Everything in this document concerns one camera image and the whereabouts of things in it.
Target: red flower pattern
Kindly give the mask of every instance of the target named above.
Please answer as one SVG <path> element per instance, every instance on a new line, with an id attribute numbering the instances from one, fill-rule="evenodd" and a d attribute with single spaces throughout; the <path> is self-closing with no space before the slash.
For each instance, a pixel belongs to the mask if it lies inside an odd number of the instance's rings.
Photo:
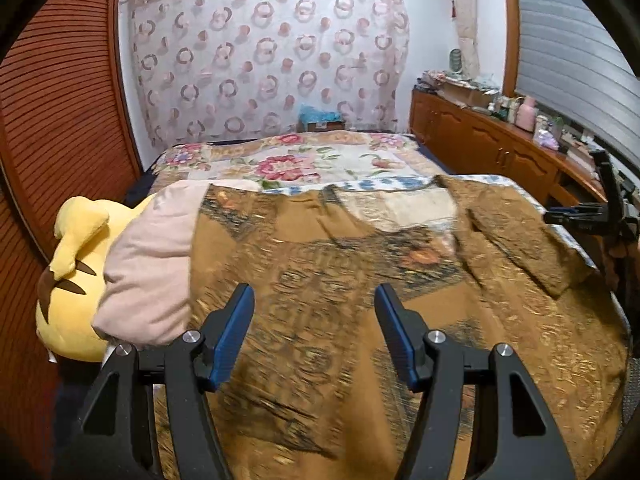
<path id="1" fill-rule="evenodd" d="M 315 169 L 315 165 L 311 157 L 290 154 L 268 156 L 258 162 L 255 173 L 264 177 L 265 180 L 285 180 L 290 182 L 299 178 L 317 175 L 315 172 L 305 171 L 313 169 Z"/>
<path id="2" fill-rule="evenodd" d="M 299 144 L 302 142 L 302 136 L 297 134 L 287 134 L 279 136 L 278 140 L 283 144 Z"/>

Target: brown patterned blanket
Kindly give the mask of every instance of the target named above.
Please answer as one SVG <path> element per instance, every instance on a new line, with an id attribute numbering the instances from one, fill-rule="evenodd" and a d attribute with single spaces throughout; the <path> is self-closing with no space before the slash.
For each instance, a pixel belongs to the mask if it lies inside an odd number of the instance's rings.
<path id="1" fill-rule="evenodd" d="M 192 245 L 193 324 L 239 282 L 256 293 L 232 380 L 209 395 L 235 478 L 394 477 L 419 397 L 397 380 L 372 309 L 381 282 L 461 342 L 513 343 L 578 478 L 612 446 L 626 345 L 601 277 L 516 191 L 446 177 L 441 184 L 450 195 L 209 188 Z M 414 208 L 399 218 L 392 203 Z M 426 203 L 457 215 L 452 232 L 433 222 L 440 215 Z M 466 469 L 473 405 L 468 387 L 454 478 Z M 162 396 L 156 419 L 164 473 L 177 478 Z"/>

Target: beige pillow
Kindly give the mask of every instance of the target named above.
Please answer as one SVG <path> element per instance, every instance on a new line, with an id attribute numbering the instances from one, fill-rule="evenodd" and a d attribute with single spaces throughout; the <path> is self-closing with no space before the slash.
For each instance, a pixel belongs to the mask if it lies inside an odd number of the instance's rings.
<path id="1" fill-rule="evenodd" d="M 191 239 L 209 184 L 260 191 L 248 180 L 181 180 L 158 192 L 107 255 L 96 332 L 142 346 L 186 330 Z"/>

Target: sheer curtain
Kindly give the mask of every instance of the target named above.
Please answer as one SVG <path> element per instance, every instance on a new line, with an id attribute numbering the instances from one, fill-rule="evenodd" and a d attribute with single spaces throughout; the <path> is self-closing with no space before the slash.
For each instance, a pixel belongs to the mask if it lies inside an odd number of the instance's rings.
<path id="1" fill-rule="evenodd" d="M 456 28 L 462 51 L 462 71 L 476 78 L 480 74 L 478 59 L 478 0 L 453 0 L 456 6 Z"/>
<path id="2" fill-rule="evenodd" d="M 300 106 L 395 129 L 408 53 L 403 0 L 130 0 L 154 145 L 272 136 Z"/>

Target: brown stripe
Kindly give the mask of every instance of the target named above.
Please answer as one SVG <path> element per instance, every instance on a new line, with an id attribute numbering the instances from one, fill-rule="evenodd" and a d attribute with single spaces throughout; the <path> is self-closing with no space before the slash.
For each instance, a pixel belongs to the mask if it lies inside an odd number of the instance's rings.
<path id="1" fill-rule="evenodd" d="M 86 263 L 81 262 L 79 260 L 76 260 L 76 270 L 79 270 L 80 272 L 84 272 L 85 274 L 97 276 L 97 274 L 91 267 L 89 267 Z"/>
<path id="2" fill-rule="evenodd" d="M 64 278 L 57 282 L 54 288 L 61 288 L 62 290 L 72 292 L 73 294 L 82 294 L 83 296 L 86 295 L 84 288 L 82 288 L 80 285 L 76 285 L 74 282 L 65 280 Z"/>
<path id="3" fill-rule="evenodd" d="M 38 280 L 38 302 L 44 321 L 49 322 L 49 305 L 51 302 L 51 291 L 56 286 L 56 280 L 53 279 L 53 271 L 49 267 L 44 269 Z"/>

